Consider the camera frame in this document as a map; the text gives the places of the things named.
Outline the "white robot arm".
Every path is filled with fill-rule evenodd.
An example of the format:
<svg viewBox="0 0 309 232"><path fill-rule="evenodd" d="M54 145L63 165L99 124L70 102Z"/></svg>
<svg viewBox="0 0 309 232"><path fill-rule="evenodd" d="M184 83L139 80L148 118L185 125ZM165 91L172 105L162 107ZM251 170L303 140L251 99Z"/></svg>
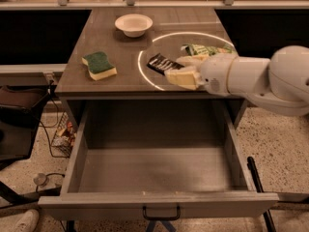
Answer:
<svg viewBox="0 0 309 232"><path fill-rule="evenodd" d="M309 48L286 46L271 58L216 53L203 60L188 57L180 69L166 71L168 82L203 88L220 97L242 97L265 110L285 115L309 113Z"/></svg>

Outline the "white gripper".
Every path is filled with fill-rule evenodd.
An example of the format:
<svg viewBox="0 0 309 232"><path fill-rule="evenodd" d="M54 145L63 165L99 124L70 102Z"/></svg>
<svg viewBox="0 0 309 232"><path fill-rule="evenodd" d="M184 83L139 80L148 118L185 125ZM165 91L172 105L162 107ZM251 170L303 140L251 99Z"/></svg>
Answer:
<svg viewBox="0 0 309 232"><path fill-rule="evenodd" d="M176 62L184 68L170 69L164 74L169 83L189 90L198 89L203 84L203 79L208 93L227 97L230 95L227 84L229 70L237 58L234 53L217 53L211 57L208 54L182 56Z"/></svg>

